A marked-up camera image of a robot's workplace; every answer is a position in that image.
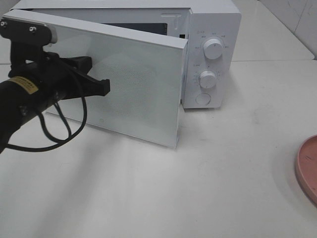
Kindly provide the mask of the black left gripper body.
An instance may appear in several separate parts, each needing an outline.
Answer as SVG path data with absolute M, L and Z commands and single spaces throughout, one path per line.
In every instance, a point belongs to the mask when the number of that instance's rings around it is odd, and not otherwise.
M 81 98 L 82 58 L 61 58 L 35 43 L 11 42 L 10 78 L 27 79 L 36 86 L 23 106 L 42 112 L 60 100 Z

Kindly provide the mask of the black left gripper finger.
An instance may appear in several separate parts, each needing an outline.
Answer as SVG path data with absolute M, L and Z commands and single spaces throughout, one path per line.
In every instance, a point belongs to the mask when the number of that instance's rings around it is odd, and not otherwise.
M 88 75 L 92 69 L 92 58 L 87 56 L 60 58 L 68 71 L 65 98 L 105 96 L 110 92 L 110 80 L 96 80 Z
M 3 17 L 0 35 L 12 42 L 46 46 L 57 42 L 57 32 L 47 23 Z

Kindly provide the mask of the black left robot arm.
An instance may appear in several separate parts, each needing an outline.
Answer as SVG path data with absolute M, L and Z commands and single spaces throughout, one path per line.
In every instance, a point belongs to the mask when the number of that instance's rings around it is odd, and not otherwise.
M 0 84 L 0 149 L 46 152 L 66 144 L 82 131 L 84 124 L 72 133 L 58 102 L 65 99 L 72 89 L 83 98 L 83 91 L 74 69 L 58 54 L 43 50 L 44 46 L 56 42 L 53 30 L 44 23 L 3 17 L 0 35 L 11 41 L 11 70 L 8 79 Z M 47 129 L 43 111 L 50 106 L 57 109 L 66 126 L 66 139 L 54 137 Z M 12 135 L 35 117 L 40 119 L 42 131 L 54 145 L 30 148 L 10 144 Z

